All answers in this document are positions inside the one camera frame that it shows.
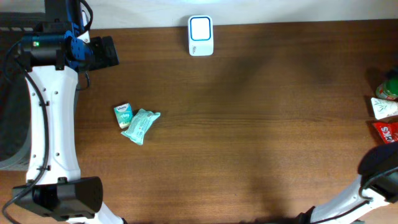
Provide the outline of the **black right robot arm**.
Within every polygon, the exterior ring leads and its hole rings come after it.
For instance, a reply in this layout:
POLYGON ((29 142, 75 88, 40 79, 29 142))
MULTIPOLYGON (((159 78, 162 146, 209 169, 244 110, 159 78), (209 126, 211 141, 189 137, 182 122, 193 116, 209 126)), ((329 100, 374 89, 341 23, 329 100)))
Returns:
POLYGON ((397 202, 397 143, 371 149, 358 166, 358 177, 328 203, 299 214, 295 223, 349 224, 397 202))

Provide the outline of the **teal wet wipes pack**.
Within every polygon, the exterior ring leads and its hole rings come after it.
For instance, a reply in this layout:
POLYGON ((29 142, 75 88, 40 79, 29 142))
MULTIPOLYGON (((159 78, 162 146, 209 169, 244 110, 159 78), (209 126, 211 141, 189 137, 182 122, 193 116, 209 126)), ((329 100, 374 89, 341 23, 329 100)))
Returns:
POLYGON ((152 126, 153 122, 160 116, 160 112, 154 113, 152 111, 140 109, 132 118, 131 124, 127 130, 122 131, 121 134, 141 146, 144 143, 146 132, 152 126))

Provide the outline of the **red candy bag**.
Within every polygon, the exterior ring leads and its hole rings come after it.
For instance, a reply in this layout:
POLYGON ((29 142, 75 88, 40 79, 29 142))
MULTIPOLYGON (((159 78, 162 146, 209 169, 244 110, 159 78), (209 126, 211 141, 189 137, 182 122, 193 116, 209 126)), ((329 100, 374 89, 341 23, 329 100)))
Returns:
POLYGON ((376 122, 373 123, 373 127, 377 130, 384 143, 389 144, 397 142, 397 122, 376 122))

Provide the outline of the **green lid jar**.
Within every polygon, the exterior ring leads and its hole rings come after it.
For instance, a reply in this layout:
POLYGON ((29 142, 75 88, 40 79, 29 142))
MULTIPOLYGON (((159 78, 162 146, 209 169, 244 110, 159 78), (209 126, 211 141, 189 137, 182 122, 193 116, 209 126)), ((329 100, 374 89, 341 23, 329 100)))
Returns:
POLYGON ((376 89, 376 96, 383 100, 397 99, 397 78, 384 81, 376 89))

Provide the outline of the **white cream tube gold cap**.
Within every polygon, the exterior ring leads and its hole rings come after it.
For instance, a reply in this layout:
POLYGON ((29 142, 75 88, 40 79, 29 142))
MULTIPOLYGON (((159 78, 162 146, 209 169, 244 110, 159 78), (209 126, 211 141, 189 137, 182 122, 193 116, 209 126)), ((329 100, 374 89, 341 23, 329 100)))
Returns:
POLYGON ((391 116, 397 116, 397 102, 371 98, 371 104, 376 119, 384 119, 391 116))

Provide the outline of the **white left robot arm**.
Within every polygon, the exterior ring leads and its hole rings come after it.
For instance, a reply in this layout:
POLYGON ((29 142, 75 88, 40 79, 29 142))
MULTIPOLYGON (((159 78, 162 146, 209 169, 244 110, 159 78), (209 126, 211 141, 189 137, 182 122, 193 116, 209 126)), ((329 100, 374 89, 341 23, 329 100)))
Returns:
POLYGON ((119 63, 111 37, 89 35, 86 1, 46 1, 45 20, 16 42, 30 94, 31 149, 26 183, 11 202, 68 223, 123 223, 104 203, 99 177, 82 177, 75 150, 78 76, 119 63))

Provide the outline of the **small teal tissue pack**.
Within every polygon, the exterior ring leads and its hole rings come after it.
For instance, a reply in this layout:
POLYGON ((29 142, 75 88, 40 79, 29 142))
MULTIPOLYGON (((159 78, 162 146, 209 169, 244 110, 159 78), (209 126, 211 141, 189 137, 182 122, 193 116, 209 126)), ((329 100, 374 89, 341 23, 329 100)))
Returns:
POLYGON ((114 107, 114 113, 116 115, 119 127, 121 129, 128 128, 133 118, 131 105, 129 103, 125 103, 123 105, 114 107))

